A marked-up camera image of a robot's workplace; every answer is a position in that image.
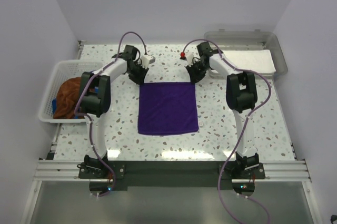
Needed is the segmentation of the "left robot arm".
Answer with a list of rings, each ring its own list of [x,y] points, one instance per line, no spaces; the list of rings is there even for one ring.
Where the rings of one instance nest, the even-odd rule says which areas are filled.
[[[90,151],[78,166],[81,175],[89,173],[97,178],[115,179],[115,171],[108,163],[104,139],[105,117],[111,106],[111,83],[126,74],[133,83],[142,85],[150,64],[154,62],[154,56],[148,53],[142,55],[136,47],[126,45],[107,65],[82,73],[74,114],[85,119]]]

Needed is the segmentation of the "purple towel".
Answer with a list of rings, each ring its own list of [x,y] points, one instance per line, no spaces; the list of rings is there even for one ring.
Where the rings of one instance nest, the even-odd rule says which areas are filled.
[[[197,132],[195,85],[158,82],[140,86],[137,129],[139,134],[148,136]]]

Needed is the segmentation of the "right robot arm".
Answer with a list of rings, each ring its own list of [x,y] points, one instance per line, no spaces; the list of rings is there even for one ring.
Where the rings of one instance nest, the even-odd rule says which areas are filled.
[[[255,108],[257,90],[253,73],[237,69],[221,50],[212,49],[209,42],[197,45],[198,54],[181,52],[187,61],[186,70],[193,84],[200,82],[210,69],[226,79],[226,103],[233,112],[238,136],[235,160],[228,161],[225,174],[231,178],[246,178],[259,167],[259,155],[254,142],[253,126],[248,125],[249,113]]]

